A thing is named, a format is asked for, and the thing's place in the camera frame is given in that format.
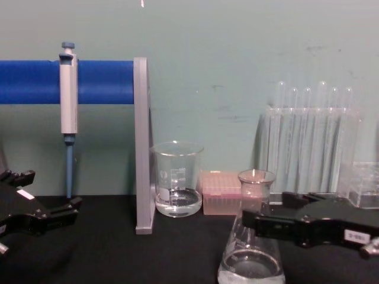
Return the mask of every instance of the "white label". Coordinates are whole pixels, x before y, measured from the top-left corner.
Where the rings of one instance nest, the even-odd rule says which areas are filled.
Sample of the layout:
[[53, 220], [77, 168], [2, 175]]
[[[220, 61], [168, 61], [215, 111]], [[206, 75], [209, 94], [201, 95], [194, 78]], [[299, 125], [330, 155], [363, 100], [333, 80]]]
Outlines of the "white label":
[[19, 191], [17, 191], [18, 194], [21, 194], [23, 197], [29, 199], [29, 200], [32, 200], [34, 198], [34, 196], [32, 196], [32, 194], [26, 192], [25, 190], [23, 189], [20, 189]]
[[345, 240], [352, 241], [358, 244], [368, 244], [370, 242], [370, 235], [366, 233], [345, 230]]
[[166, 188], [159, 188], [159, 196], [164, 201], [170, 200], [170, 191]]
[[3, 225], [0, 227], [0, 235], [5, 232], [6, 228], [7, 228], [7, 225]]

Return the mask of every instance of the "glass beaker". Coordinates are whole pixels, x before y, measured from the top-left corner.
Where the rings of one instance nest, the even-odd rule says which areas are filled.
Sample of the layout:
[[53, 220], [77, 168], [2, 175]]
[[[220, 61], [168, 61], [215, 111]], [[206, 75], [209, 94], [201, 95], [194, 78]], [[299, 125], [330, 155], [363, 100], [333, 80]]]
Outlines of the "glass beaker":
[[255, 231], [242, 225], [242, 210], [269, 215], [270, 186], [275, 175], [263, 170], [239, 173], [241, 205], [223, 253], [219, 284], [283, 284], [285, 277], [277, 241], [255, 236]]
[[204, 147], [170, 141], [151, 148], [155, 156], [155, 205], [163, 215], [185, 217], [196, 213], [203, 202], [198, 178]]

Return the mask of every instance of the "blue cylinder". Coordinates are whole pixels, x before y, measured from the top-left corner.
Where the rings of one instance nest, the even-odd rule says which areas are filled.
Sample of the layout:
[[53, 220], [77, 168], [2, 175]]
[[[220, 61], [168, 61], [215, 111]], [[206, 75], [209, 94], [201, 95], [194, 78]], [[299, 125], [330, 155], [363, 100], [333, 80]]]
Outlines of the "blue cylinder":
[[[133, 104], [133, 61], [78, 61], [79, 104]], [[59, 104], [59, 61], [0, 61], [0, 104]]]

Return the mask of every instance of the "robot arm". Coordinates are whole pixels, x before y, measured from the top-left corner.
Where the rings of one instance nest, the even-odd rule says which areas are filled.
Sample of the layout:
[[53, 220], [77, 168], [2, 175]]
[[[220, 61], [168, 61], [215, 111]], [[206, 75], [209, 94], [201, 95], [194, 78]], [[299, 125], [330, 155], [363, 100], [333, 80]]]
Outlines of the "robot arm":
[[284, 206], [300, 207], [293, 218], [243, 211], [243, 225], [258, 237], [292, 241], [304, 248], [332, 244], [358, 250], [365, 259], [379, 256], [379, 211], [312, 193], [285, 192], [282, 200]]
[[[20, 188], [32, 184], [35, 175], [32, 170], [20, 175], [10, 170], [0, 174], [0, 238], [16, 232], [41, 235], [75, 223], [82, 199], [74, 198], [64, 206], [47, 209]], [[0, 254], [7, 250], [0, 244]]]

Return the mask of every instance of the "glassware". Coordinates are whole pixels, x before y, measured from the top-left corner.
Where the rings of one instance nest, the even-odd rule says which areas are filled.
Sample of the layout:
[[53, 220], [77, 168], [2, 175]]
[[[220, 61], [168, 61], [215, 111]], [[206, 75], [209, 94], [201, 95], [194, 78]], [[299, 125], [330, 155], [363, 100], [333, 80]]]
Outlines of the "glassware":
[[269, 215], [270, 186], [275, 175], [263, 170], [239, 173], [241, 205], [219, 267], [219, 284], [283, 284], [285, 277], [277, 241], [255, 236], [242, 225], [242, 210]]
[[150, 150], [155, 156], [157, 210], [170, 217], [196, 213], [203, 202], [198, 180], [204, 147], [192, 142], [170, 141]]

